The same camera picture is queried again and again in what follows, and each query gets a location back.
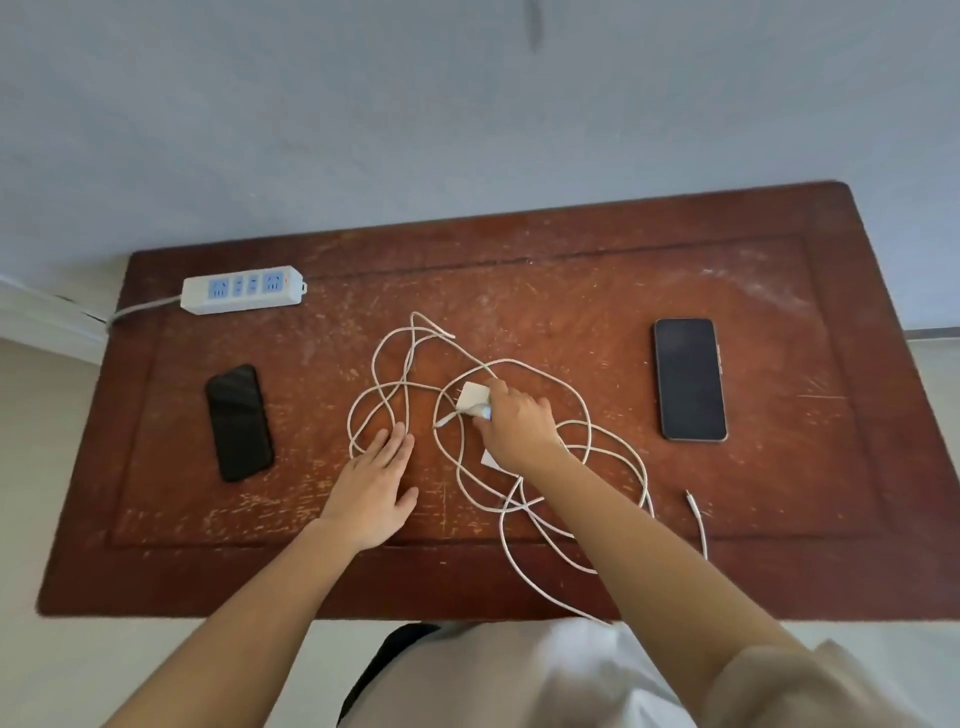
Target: tangled cable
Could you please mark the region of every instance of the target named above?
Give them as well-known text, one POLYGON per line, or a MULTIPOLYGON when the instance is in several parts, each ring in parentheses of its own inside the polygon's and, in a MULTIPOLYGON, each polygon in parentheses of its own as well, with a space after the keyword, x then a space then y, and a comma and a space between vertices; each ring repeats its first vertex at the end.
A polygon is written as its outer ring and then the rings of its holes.
MULTIPOLYGON (((456 337, 452 333, 449 333, 443 330, 442 328, 434 324, 432 321, 430 321, 430 319, 428 319, 423 314, 417 311, 414 311, 413 313, 410 314, 410 326, 395 328, 393 331, 388 333, 386 336, 384 336, 380 340, 380 343, 377 345, 376 349, 373 351, 373 357, 371 360, 371 374, 373 375, 373 387, 370 387, 364 390, 362 393, 360 393, 357 399, 354 400, 353 406, 350 408, 350 411, 347 414, 347 435, 349 437, 349 442, 350 442, 350 445, 349 445, 350 457, 356 457, 357 455, 364 452, 364 449, 361 448, 360 445, 357 443, 357 438, 360 436, 360 433, 363 432, 364 428, 370 423, 370 420, 377 413, 377 411, 380 410, 381 407, 386 407, 387 412, 390 414, 391 423, 393 425, 396 424, 396 415, 394 414, 393 406, 390 404, 390 399, 393 398, 393 396, 401 387, 403 389, 403 406, 404 406, 403 422, 406 425, 407 430, 410 429, 410 388, 414 387, 415 389, 425 389, 431 392, 439 393, 433 408, 432 430, 433 430, 434 441, 437 443, 437 447, 440 449, 440 452, 444 455, 444 457, 447 460, 449 460, 451 463, 453 463, 454 467, 456 468, 457 485, 460 486, 460 491, 464 494, 467 500, 469 500, 470 503, 472 503, 476 508, 479 508, 482 511, 499 514, 500 518, 499 518, 498 528, 499 528, 499 534, 500 534, 500 544, 503 546, 503 552, 507 556, 507 560, 510 562, 510 565, 514 568, 514 571, 516 571, 516 573, 520 576, 520 578, 523 579, 527 584, 529 584, 530 587, 533 588, 535 592, 537 592, 538 594, 543 596, 545 599, 547 599, 547 601, 550 601, 559 607, 563 607, 569 612, 572 612, 573 614, 578 615, 580 617, 592 619, 593 621, 602 621, 601 619, 597 619, 593 615, 587 614, 586 612, 582 612, 581 610, 576 609, 575 607, 571 607, 569 604, 565 604, 564 602, 557 599, 555 596, 549 595, 547 592, 545 592, 543 589, 537 586, 537 584, 535 584, 534 581, 523 572, 523 570, 517 565, 516 561, 514 560, 513 554, 511 554, 510 552, 510 547, 507 544, 507 537, 504 532, 504 520, 506 519, 507 514, 509 513, 523 511, 524 513, 526 513, 527 517, 536 527, 536 529, 541 534, 541 536, 546 541, 546 543, 554 551, 556 551, 560 555, 560 557, 564 559, 564 561, 566 561, 571 567, 580 571, 584 571, 585 573, 594 573, 594 574, 596 573, 596 571, 591 569, 590 567, 585 567, 581 564, 578 564, 569 556, 567 556, 560 549, 560 547, 557 546, 557 544, 554 542, 554 539, 550 536, 550 534, 547 533, 547 531, 550 531, 556 536, 563 536, 568 539, 573 539, 573 534, 568 533, 567 531, 564 531, 562 528, 559 528, 553 523, 548 522, 542 516, 540 516, 539 514, 533 511, 533 506, 543 501, 543 496, 535 497, 532 500, 528 500, 526 493, 523 490, 523 478, 519 476, 514 481, 514 485, 510 489, 509 493, 504 495, 500 491, 496 490, 495 488, 485 483, 483 480, 481 480, 479 477, 471 473, 469 470, 467 470, 467 468, 465 468, 463 464, 464 449, 467 442, 467 434, 464 428, 463 414, 457 413, 457 416, 456 416, 457 423, 460 426, 460 449, 456 457, 451 455, 447 451, 447 449, 444 447, 443 443, 441 443, 440 441, 440 436, 437 430, 442 423, 438 423, 437 416, 440 412, 440 405, 442 400, 448 401, 451 408, 453 408, 454 410, 456 409, 456 402, 448 394, 448 392, 451 387, 457 384, 457 382, 460 382, 466 379, 468 376, 475 374, 476 372, 479 372, 481 370, 483 370, 490 376, 496 376, 496 374, 493 373, 492 367, 498 364, 514 364, 519 367, 523 367, 524 369, 530 372, 533 372, 535 374, 538 374, 540 376, 545 376, 547 379, 550 379, 550 381, 557 382, 558 384, 562 385, 569 392, 573 394, 573 396, 579 402, 580 407, 584 411, 584 419, 583 420, 564 420, 561 423, 557 423, 557 429, 560 430, 564 427, 571 426, 571 425, 580 425, 582 427, 585 427, 587 429, 587 443, 585 445, 567 445, 566 448, 568 450, 574 450, 574 449, 582 450, 583 455, 580 459, 581 459, 581 462, 585 464, 587 463, 587 460, 590 457, 590 455, 595 452, 603 455, 609 455, 610 457, 615 457, 620 462, 626 464, 627 467, 630 468, 630 470, 636 476, 636 479, 640 484, 640 497, 637 502, 638 505, 641 508, 646 507, 647 510, 650 512, 650 515, 654 516, 655 515, 654 503, 653 503, 653 500, 650 498, 650 490, 649 490, 649 485, 647 481, 647 470, 646 470, 646 467, 643 465, 643 460, 640 458, 636 450, 633 449, 625 440, 613 434, 608 429, 605 429, 600 425, 596 425, 594 422, 590 420, 590 413, 589 413, 589 410, 587 409, 587 404, 584 402, 584 399, 580 396, 580 393, 577 392, 577 390, 575 390, 565 381, 562 381, 561 379, 557 379, 555 376, 551 376, 547 372, 542 372, 536 367, 532 367, 529 364, 525 364, 522 361, 517 361, 516 359, 503 358, 503 359, 495 359, 493 361, 488 361, 488 362, 481 361, 480 359, 476 358, 471 353, 469 353, 467 350, 465 350, 463 347, 461 347, 459 344, 457 344, 454 341, 455 338, 456 337), (421 319, 422 322, 425 324, 425 326, 418 326, 417 319, 421 319), (384 345, 393 336, 399 333, 404 333, 404 332, 409 332, 411 339, 410 339, 410 349, 407 350, 406 356, 403 359, 403 371, 400 374, 400 378, 397 379, 396 381, 381 382, 379 375, 376 372, 376 359, 380 355, 380 352, 383 349, 384 345), (431 339, 440 339, 441 341, 445 342, 449 346, 456 349, 467 359, 474 362, 476 366, 466 370, 459 376, 454 377, 444 387, 434 387, 429 384, 421 384, 419 382, 410 381, 408 376, 410 374, 411 368, 413 367, 414 356, 417 352, 417 347, 426 341, 430 341, 431 339), (367 416, 364 418, 360 426, 357 427, 356 429, 353 429, 353 414, 356 411, 357 406, 360 404, 361 401, 363 401, 363 399, 367 395, 373 394, 374 392, 379 396, 380 402, 376 405, 376 407, 374 407, 367 414, 367 416), (630 458, 624 457, 618 452, 613 452, 612 450, 596 447, 593 444, 594 430, 598 432, 602 432, 608 437, 614 439, 616 442, 620 443, 620 445, 626 448, 627 451, 633 456, 636 462, 632 461, 630 458), (499 498, 502 505, 498 507, 491 507, 488 505, 483 505, 482 503, 478 502, 470 494, 469 490, 467 489, 467 486, 464 484, 464 480, 463 480, 464 475, 466 475, 476 485, 480 486, 488 493, 491 493, 497 498, 499 498)), ((700 511, 696 506, 696 501, 693 499, 693 495, 687 492, 686 498, 687 498, 687 502, 690 505, 691 510, 694 513, 694 516, 697 521, 697 526, 700 530, 701 550, 703 551, 704 558, 707 558, 707 535, 704 530, 703 519, 700 516, 700 511)))

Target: white power strip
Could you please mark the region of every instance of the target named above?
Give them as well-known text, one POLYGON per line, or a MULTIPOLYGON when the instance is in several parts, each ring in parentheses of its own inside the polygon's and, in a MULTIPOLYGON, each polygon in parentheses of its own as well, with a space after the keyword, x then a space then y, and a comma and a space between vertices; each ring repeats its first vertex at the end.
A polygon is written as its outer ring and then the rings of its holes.
POLYGON ((252 308, 294 305, 306 293, 296 268, 260 268, 255 271, 196 276, 183 281, 180 306, 190 313, 225 313, 252 308))

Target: table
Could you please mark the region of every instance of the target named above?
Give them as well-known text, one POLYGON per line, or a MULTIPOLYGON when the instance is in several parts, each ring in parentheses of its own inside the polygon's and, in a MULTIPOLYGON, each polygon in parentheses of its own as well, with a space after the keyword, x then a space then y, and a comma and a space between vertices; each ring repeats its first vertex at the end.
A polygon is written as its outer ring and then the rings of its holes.
MULTIPOLYGON (((776 617, 960 617, 960 488, 845 185, 149 251, 132 257, 120 305, 175 295, 188 276, 285 264, 309 285, 298 306, 211 316, 168 306, 115 325, 41 614, 215 610, 321 512, 373 348, 419 310, 482 358, 515 357, 573 384, 595 422, 641 451, 658 517, 695 543, 690 490, 713 563, 776 617), (651 326, 685 316, 716 325, 723 444, 660 436, 651 326), (276 464, 226 484, 203 385, 241 363, 259 373, 276 464)), ((405 346, 387 347, 384 376, 398 374, 405 346)), ((414 380, 443 385, 467 367, 429 346, 414 380)), ((559 418, 579 414, 559 387, 502 375, 551 398, 559 418)), ((562 616, 512 571, 496 517, 457 489, 429 433, 434 397, 412 399, 419 444, 403 487, 420 488, 418 508, 357 557, 320 616, 562 616)), ((480 451, 471 432, 467 462, 480 451)), ((595 468, 636 496, 615 461, 595 468)), ((597 577, 564 564, 525 517, 508 518, 507 535, 546 591, 616 616, 597 577)))

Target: floor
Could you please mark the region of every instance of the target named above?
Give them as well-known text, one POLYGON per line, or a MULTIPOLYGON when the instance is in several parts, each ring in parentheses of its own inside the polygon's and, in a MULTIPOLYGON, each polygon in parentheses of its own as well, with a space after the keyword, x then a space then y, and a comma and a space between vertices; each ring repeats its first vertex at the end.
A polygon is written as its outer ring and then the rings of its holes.
MULTIPOLYGON (((920 342, 924 386, 960 462, 960 341, 920 342)), ((34 600, 97 368, 0 340, 0 724, 97 725, 181 641, 188 619, 41 619, 34 600)), ((395 622, 314 622, 269 725, 332 726, 395 622)), ((960 623, 799 622, 832 638, 937 725, 955 723, 960 623)))

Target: person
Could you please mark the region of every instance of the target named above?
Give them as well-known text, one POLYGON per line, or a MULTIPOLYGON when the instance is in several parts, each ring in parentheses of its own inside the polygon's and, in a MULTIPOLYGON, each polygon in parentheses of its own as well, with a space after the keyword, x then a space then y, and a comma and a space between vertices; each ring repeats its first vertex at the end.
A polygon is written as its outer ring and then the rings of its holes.
MULTIPOLYGON (((349 695, 341 725, 922 724, 839 646, 808 650, 572 456, 548 401, 500 379, 489 386, 492 418, 474 420, 485 446, 546 496, 623 623, 407 625, 349 695)), ((397 499, 413 447, 403 425, 377 432, 345 465, 320 517, 198 627, 107 726, 262 726, 334 582, 414 510, 416 488, 397 499)))

